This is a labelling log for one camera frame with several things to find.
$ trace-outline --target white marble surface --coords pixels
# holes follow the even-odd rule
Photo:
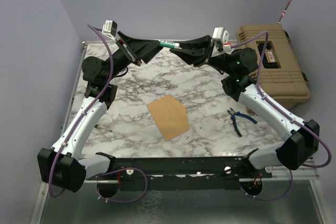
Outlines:
[[[110,48],[114,52],[117,46],[110,44]],[[88,45],[88,56],[108,57],[104,45],[97,43]],[[112,80],[118,85],[117,96],[99,121],[113,132],[93,129],[82,157],[96,152],[116,157],[232,156],[280,142],[275,131],[255,115],[256,125],[237,117],[243,137],[237,136],[227,109],[246,113],[246,108],[225,95],[220,82],[225,75],[209,66],[193,68],[164,48],[149,64],[129,68],[126,76]],[[80,77],[71,120],[86,85]],[[168,94],[186,106],[190,129],[166,142],[146,104]]]

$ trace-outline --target tool case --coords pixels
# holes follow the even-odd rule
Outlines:
[[[262,63],[260,86],[286,109],[291,109],[294,105],[308,100],[310,97],[309,82],[305,73],[300,69],[290,45],[288,33],[284,31],[281,24],[242,25],[236,33],[237,43],[253,38],[264,30],[269,32],[269,36],[266,56]],[[264,42],[265,35],[240,48],[254,49],[259,63]],[[257,72],[250,74],[255,80],[257,80]]]

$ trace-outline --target cable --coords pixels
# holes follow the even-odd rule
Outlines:
[[[137,169],[137,168],[133,168],[133,167],[130,167],[130,168],[123,168],[123,169],[119,169],[119,170],[114,170],[112,172],[109,172],[109,173],[103,173],[103,174],[99,174],[99,176],[108,176],[108,175],[111,175],[111,174],[115,174],[115,173],[119,173],[119,172],[123,172],[125,170],[135,170],[139,173],[141,173],[141,175],[143,176],[143,178],[145,179],[145,188],[142,192],[142,194],[136,198],[136,199],[131,199],[131,200],[117,200],[117,199],[111,199],[111,198],[104,198],[100,195],[100,192],[99,192],[99,189],[97,187],[97,194],[99,195],[98,199],[102,198],[104,199],[106,202],[109,201],[109,202],[115,202],[115,203],[133,203],[133,202],[136,202],[138,201],[139,199],[141,199],[143,196],[145,196],[146,192],[147,192],[147,188],[148,188],[148,181],[147,181],[147,177],[146,177],[146,174],[141,171],[140,169]]]
[[[126,71],[125,71],[125,73],[122,73],[122,74],[120,74],[120,75],[118,75],[118,76],[115,76],[115,78],[117,78],[117,77],[123,77],[123,76],[125,76],[127,73],[128,73],[128,67],[126,67]]]
[[[69,141],[70,137],[72,136],[72,134],[74,133],[77,125],[79,124],[79,122],[82,120],[82,118],[87,114],[87,112],[91,109],[91,107],[95,104],[95,102],[103,95],[103,93],[106,91],[110,81],[112,80],[112,75],[113,75],[113,57],[112,57],[112,52],[109,48],[109,45],[107,44],[106,40],[104,39],[104,37],[99,33],[99,31],[101,31],[101,29],[99,28],[95,28],[93,26],[90,26],[88,25],[88,27],[94,31],[98,37],[101,39],[101,41],[104,43],[104,45],[106,46],[106,50],[109,54],[109,57],[110,57],[110,75],[106,81],[106,84],[105,86],[103,87],[103,89],[100,91],[100,93],[96,96],[96,98],[89,104],[89,106],[84,110],[84,113],[81,114],[77,121],[74,123],[73,127],[71,128],[69,134],[66,136],[66,138],[64,139],[64,143],[66,145],[66,143]],[[61,145],[61,147],[59,148],[58,152],[56,153],[56,156],[52,162],[52,165],[51,165],[51,169],[50,169],[50,174],[49,174],[49,181],[48,181],[48,188],[49,188],[49,195],[52,197],[52,198],[57,198],[58,196],[60,196],[62,193],[64,193],[64,189],[62,189],[58,194],[54,194],[54,192],[52,191],[53,189],[53,181],[52,181],[52,178],[54,176],[54,170],[55,170],[55,166],[56,166],[56,163],[58,161],[58,158],[61,154],[61,152],[63,151],[65,145]]]
[[[289,174],[290,174],[290,182],[289,182],[288,189],[285,191],[284,194],[282,194],[281,196],[275,197],[275,198],[268,198],[268,199],[259,198],[257,196],[253,196],[253,195],[248,194],[247,192],[245,192],[245,190],[242,187],[240,187],[240,189],[245,193],[245,196],[250,197],[252,199],[257,199],[257,200],[262,200],[262,201],[273,201],[273,200],[282,199],[282,198],[285,198],[293,188],[293,173],[292,173],[291,170],[289,170]]]
[[[262,94],[262,90],[260,87],[260,76],[261,76],[261,68],[263,66],[263,58],[265,56],[265,50],[267,47],[267,42],[268,42],[268,31],[262,31],[260,34],[256,35],[255,37],[248,39],[242,43],[239,44],[235,44],[234,46],[232,46],[232,48],[237,48],[240,47],[242,45],[245,45],[257,38],[259,38],[260,36],[265,34],[265,43],[264,43],[264,47],[263,50],[261,51],[261,55],[260,55],[260,62],[259,62],[259,66],[258,66],[258,75],[257,75],[257,90],[259,91],[260,94]],[[315,137],[321,144],[322,146],[325,148],[325,150],[328,153],[328,159],[324,164],[321,165],[307,165],[307,164],[302,164],[302,166],[305,167],[310,167],[310,168],[322,168],[322,167],[326,167],[327,165],[330,164],[331,162],[331,158],[332,158],[332,154],[331,151],[329,149],[329,147],[327,146],[327,144],[319,137],[317,136],[312,130],[310,130],[309,128],[307,128],[306,126],[304,126],[303,124],[293,120],[292,117],[290,117],[288,114],[286,114],[281,108],[279,108],[278,106],[276,106],[271,100],[268,99],[268,97],[264,97],[264,99],[274,108],[276,109],[281,115],[283,115],[284,117],[286,117],[288,120],[293,121],[294,124],[296,124],[297,126],[303,128],[304,130],[306,130],[307,132],[309,132],[313,137]]]

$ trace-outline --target brown paper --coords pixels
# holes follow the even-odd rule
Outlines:
[[[170,95],[147,104],[147,108],[166,141],[189,130],[185,106]]]

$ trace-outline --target pliers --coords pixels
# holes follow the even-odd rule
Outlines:
[[[233,127],[235,128],[235,131],[237,132],[238,136],[242,136],[242,134],[240,133],[238,127],[237,127],[237,122],[236,122],[236,115],[237,116],[241,116],[243,118],[249,119],[251,122],[253,122],[254,124],[257,124],[257,121],[254,120],[252,117],[245,115],[245,114],[241,114],[239,111],[236,112],[234,111],[232,108],[230,108],[230,110],[227,110],[227,112],[231,115],[231,120],[233,122]]]

